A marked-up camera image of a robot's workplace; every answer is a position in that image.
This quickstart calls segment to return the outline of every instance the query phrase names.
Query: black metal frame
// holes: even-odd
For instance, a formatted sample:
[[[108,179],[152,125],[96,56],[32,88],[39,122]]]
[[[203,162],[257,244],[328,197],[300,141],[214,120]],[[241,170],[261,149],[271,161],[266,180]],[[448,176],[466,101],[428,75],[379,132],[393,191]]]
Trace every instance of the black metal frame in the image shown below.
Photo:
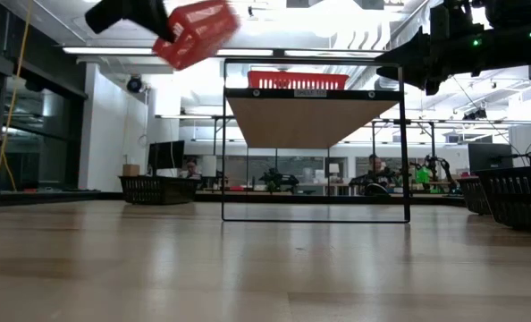
[[[270,97],[270,98],[297,98],[294,97],[292,89],[228,89],[226,88],[226,78],[228,75],[228,64],[314,64],[314,65],[355,65],[355,66],[390,66],[398,68],[399,90],[398,91],[377,91],[377,90],[327,90],[327,97],[315,97],[315,99],[357,99],[357,100],[395,100],[399,102],[400,118],[400,153],[402,159],[402,204],[404,210],[404,220],[395,221],[347,221],[347,220],[292,220],[292,219],[228,219],[224,215],[224,205],[226,202],[225,184],[222,185],[221,215],[223,221],[228,222],[265,222],[265,223],[333,223],[333,224],[407,224],[410,222],[410,186],[409,186],[409,156],[407,143],[407,118],[404,99],[404,80],[402,67],[395,63],[377,63],[373,59],[367,58],[226,58],[223,62],[223,124],[226,124],[226,98],[227,97]],[[226,155],[226,127],[222,131],[222,173],[225,176],[225,155]]]

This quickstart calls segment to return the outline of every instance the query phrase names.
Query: black bin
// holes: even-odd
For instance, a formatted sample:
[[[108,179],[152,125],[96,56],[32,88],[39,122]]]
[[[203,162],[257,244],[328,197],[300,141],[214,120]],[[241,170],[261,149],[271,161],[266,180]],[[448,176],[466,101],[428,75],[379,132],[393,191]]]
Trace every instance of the black bin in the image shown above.
[[[486,200],[480,178],[462,178],[458,179],[458,182],[462,189],[462,194],[464,195],[466,208],[479,215],[490,215],[490,207],[488,206],[488,200]]]
[[[141,205],[175,205],[194,200],[200,180],[164,176],[121,176],[124,200]]]
[[[498,223],[531,230],[531,166],[479,171],[486,199]]]

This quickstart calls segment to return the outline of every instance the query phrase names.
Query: computer monitor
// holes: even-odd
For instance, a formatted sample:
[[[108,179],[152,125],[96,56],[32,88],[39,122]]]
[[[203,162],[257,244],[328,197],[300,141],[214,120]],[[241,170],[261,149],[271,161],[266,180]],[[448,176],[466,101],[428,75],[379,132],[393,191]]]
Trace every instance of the computer monitor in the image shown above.
[[[470,172],[512,168],[514,164],[511,154],[512,147],[508,144],[469,143]]]
[[[184,159],[184,141],[153,143],[148,151],[148,165],[153,169],[179,169]]]

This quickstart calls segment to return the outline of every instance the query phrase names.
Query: security camera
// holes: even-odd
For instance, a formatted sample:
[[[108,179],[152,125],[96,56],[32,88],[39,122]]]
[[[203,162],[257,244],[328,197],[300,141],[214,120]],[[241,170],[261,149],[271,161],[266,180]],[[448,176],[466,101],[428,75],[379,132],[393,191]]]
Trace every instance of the security camera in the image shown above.
[[[140,75],[132,75],[131,79],[126,84],[126,89],[130,93],[138,94],[138,93],[142,93],[146,89],[146,86],[142,82]]]

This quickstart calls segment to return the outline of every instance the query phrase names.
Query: wooden board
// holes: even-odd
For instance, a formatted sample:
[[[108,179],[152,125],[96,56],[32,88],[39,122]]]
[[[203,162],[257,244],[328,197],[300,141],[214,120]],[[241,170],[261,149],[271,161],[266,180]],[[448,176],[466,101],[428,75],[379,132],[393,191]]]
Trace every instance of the wooden board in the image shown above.
[[[228,102],[250,148],[330,148],[397,104],[247,97],[229,97]]]

